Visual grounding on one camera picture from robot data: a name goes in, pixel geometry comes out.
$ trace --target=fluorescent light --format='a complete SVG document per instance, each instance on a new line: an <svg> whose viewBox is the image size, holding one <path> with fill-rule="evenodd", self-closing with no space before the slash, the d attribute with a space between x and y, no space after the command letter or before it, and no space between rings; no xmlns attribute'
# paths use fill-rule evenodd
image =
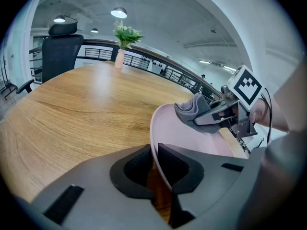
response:
<svg viewBox="0 0 307 230"><path fill-rule="evenodd" d="M224 68L228 69L228 70L231 70L231 71L236 71L236 69L233 69L231 67L227 67L227 66L224 66Z"/></svg>
<svg viewBox="0 0 307 230"><path fill-rule="evenodd" d="M92 33L98 33L98 29L97 29L97 28L93 28L93 29L91 30L91 32L92 32Z"/></svg>
<svg viewBox="0 0 307 230"><path fill-rule="evenodd" d="M122 18L122 19L127 17L127 11L122 7L117 7L113 9L111 11L111 14L115 17Z"/></svg>
<svg viewBox="0 0 307 230"><path fill-rule="evenodd" d="M63 23L65 22L65 17L63 15L58 15L53 21L56 23Z"/></svg>

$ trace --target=green plant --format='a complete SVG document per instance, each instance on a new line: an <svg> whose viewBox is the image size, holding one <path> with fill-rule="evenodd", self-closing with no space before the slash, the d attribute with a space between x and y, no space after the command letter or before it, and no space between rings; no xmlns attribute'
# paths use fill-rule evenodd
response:
<svg viewBox="0 0 307 230"><path fill-rule="evenodd" d="M134 30L131 26L124 26L123 21L116 21L114 25L114 36L119 39L118 45L120 49L125 50L126 48L131 48L130 44L140 42L141 38L143 38L143 36L140 35L141 31Z"/></svg>

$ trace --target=pink vase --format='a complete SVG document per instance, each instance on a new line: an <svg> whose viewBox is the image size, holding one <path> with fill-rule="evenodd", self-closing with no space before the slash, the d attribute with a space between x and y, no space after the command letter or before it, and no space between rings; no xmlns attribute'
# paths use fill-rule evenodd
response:
<svg viewBox="0 0 307 230"><path fill-rule="evenodd" d="M115 60L115 68L122 69L124 63L125 51L123 49L118 50L118 54Z"/></svg>

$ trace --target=cable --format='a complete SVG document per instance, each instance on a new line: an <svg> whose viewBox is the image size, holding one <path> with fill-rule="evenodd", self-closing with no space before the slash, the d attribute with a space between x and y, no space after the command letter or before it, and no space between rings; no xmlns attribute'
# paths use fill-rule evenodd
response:
<svg viewBox="0 0 307 230"><path fill-rule="evenodd" d="M271 101L271 96L269 94L269 91L267 90L267 88L264 88L266 90L266 92L268 93L269 99L270 99L270 104L268 102L268 100L265 98L265 96L263 94L261 94L261 97L263 98L263 100L266 102L266 104L269 107L269 111L270 111L270 122L269 122L269 132L268 132L268 136L267 136L267 144L269 143L270 139L271 139L271 131L272 131L272 101Z"/></svg>
<svg viewBox="0 0 307 230"><path fill-rule="evenodd" d="M268 89L267 88L264 88L264 89L268 93L268 96L269 96L269 99L270 99L270 105L271 105L271 109L270 109L270 129L269 129L269 132L268 132L268 142L267 142L267 143L269 143L269 141L271 139L271 131L272 131L272 116L273 116L272 115L272 101L271 101L271 96L270 96Z"/></svg>

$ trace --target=black mesh chair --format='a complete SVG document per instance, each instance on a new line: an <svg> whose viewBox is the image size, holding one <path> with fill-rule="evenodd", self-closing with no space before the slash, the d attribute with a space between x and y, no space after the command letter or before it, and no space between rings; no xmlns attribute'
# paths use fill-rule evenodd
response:
<svg viewBox="0 0 307 230"><path fill-rule="evenodd" d="M74 69L79 49L83 43L82 35L71 35L77 31L77 23L54 24L49 29L50 37L43 42L42 82ZM22 85L16 93L26 90L31 92L30 80Z"/></svg>

